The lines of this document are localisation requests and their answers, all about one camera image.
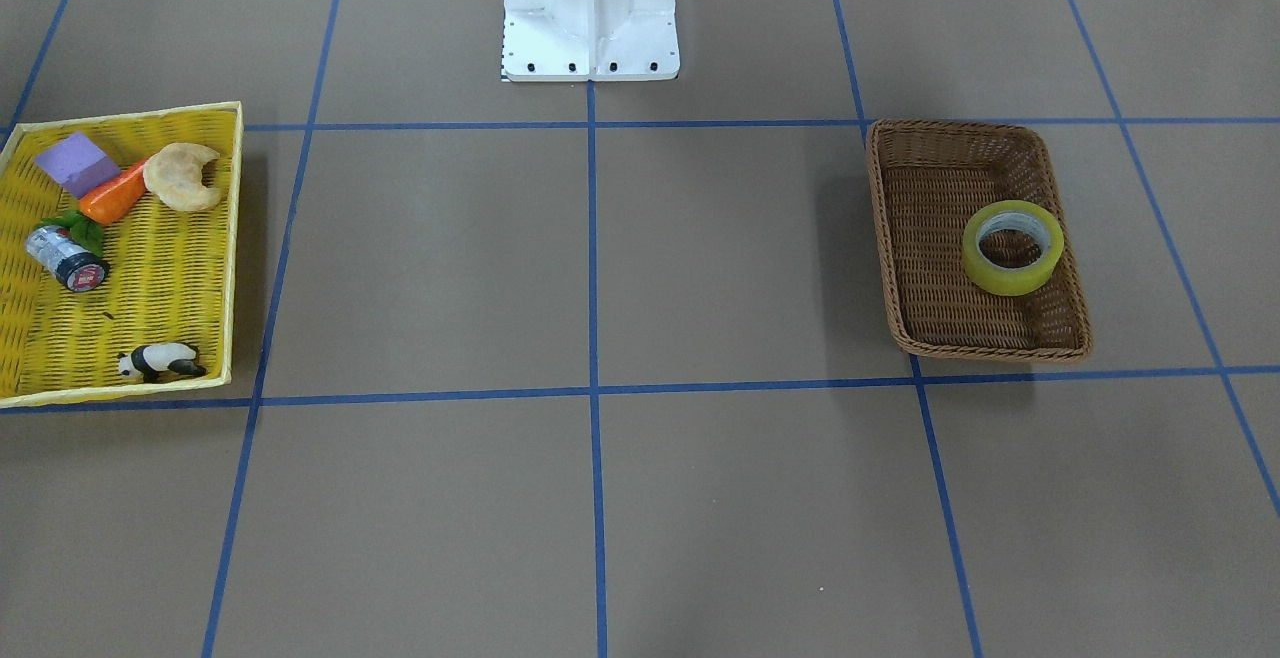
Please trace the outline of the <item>small dark jar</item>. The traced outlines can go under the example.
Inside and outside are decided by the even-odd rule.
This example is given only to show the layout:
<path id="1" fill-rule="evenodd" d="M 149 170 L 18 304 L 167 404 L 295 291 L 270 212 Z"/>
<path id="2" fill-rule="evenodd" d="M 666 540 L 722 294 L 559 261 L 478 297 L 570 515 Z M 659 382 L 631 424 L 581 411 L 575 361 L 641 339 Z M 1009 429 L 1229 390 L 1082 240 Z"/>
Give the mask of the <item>small dark jar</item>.
<path id="1" fill-rule="evenodd" d="M 95 291 L 110 274 L 109 262 L 76 242 L 68 228 L 36 228 L 26 238 L 26 252 L 72 293 Z"/>

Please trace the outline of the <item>purple foam block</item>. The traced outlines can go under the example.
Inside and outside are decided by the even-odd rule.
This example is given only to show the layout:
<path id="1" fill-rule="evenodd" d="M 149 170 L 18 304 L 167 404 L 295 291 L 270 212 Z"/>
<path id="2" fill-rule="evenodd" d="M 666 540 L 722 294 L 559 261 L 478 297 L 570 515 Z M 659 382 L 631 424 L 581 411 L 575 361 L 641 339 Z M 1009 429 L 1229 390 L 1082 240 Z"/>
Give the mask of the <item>purple foam block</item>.
<path id="1" fill-rule="evenodd" d="M 114 181 L 122 172 L 118 163 L 82 131 L 73 131 L 64 140 L 45 148 L 35 156 L 35 163 L 74 198 L 86 197 L 92 189 Z"/>

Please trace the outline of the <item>toy croissant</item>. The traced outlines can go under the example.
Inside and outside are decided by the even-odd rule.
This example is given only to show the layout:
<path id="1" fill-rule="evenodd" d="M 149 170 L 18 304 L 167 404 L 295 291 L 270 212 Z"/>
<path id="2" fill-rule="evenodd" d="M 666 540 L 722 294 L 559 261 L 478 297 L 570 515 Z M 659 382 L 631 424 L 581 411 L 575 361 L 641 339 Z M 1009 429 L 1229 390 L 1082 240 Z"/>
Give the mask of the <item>toy croissant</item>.
<path id="1" fill-rule="evenodd" d="M 223 192 L 206 186 L 204 169 L 220 157 L 201 143 L 168 143 L 143 163 L 143 184 L 165 206 L 179 213 L 201 213 L 221 202 Z"/>

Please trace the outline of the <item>brown wicker basket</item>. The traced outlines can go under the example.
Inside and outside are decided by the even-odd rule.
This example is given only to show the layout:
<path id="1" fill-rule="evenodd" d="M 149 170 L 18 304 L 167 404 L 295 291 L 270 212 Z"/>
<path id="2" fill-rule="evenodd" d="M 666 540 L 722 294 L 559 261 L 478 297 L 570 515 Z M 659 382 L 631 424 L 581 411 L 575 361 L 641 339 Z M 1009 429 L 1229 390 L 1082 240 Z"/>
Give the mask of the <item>brown wicker basket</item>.
<path id="1" fill-rule="evenodd" d="M 1018 364 L 1082 362 L 1091 317 L 1047 143 L 1024 125 L 882 119 L 867 169 L 890 332 L 911 355 Z M 1052 278 L 989 294 L 963 269 L 966 221 L 987 204 L 1028 201 L 1060 221 Z"/>

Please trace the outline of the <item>yellow clear tape roll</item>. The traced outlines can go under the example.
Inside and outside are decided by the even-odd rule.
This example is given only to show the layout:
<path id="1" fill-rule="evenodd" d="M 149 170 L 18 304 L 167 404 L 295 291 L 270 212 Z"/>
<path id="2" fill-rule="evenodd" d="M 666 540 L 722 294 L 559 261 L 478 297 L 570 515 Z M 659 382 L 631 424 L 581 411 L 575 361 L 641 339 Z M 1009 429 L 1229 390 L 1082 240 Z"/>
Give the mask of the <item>yellow clear tape roll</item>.
<path id="1" fill-rule="evenodd" d="M 963 269 L 989 294 L 1030 294 L 1053 275 L 1065 251 L 1060 221 L 1039 204 L 987 204 L 966 221 Z"/>

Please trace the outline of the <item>yellow woven basket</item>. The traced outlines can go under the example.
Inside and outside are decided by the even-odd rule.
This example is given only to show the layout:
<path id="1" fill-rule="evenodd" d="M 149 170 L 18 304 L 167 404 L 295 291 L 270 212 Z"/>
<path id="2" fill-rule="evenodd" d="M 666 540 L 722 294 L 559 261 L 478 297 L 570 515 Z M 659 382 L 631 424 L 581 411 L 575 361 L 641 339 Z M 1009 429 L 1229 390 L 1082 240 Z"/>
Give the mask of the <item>yellow woven basket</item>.
<path id="1" fill-rule="evenodd" d="M 87 134 L 122 166 L 169 143 L 201 143 L 204 166 L 221 189 L 218 206 L 177 213 L 145 197 L 105 229 L 109 274 L 73 293 L 26 252 L 40 221 L 73 206 L 35 163 L 59 140 Z M 61 122 L 20 122 L 3 148 L 1 398 L 6 408 L 116 399 L 211 388 L 230 381 L 243 108 L 210 102 Z M 169 374 L 147 384 L 118 373 L 116 357 L 140 347 L 196 344 L 204 376 Z"/>

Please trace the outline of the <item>toy carrot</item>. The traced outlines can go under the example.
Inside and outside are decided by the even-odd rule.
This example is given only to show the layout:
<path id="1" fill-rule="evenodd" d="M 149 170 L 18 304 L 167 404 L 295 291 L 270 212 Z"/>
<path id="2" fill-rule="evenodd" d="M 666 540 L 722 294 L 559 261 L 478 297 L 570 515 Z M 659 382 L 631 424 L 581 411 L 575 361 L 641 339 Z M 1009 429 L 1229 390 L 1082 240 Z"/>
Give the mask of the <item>toy carrot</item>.
<path id="1" fill-rule="evenodd" d="M 146 163 L 147 160 L 133 163 L 116 178 L 105 181 L 102 186 L 78 198 L 73 210 L 45 219 L 40 221 L 40 227 L 63 229 L 76 245 L 96 257 L 104 257 L 105 227 L 125 218 L 146 193 Z"/>

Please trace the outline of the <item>panda toy figurine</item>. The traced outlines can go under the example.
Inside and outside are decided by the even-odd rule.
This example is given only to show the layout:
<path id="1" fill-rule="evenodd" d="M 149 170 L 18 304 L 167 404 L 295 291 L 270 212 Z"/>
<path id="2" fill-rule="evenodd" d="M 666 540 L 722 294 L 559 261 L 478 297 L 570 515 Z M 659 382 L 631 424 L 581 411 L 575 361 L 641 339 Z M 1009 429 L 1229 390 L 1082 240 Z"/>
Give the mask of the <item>panda toy figurine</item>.
<path id="1" fill-rule="evenodd" d="M 116 357 L 116 371 L 128 379 L 143 383 L 157 383 L 164 374 L 179 376 L 205 376 L 206 367 L 200 362 L 196 344 L 183 342 L 140 344 L 128 353 Z"/>

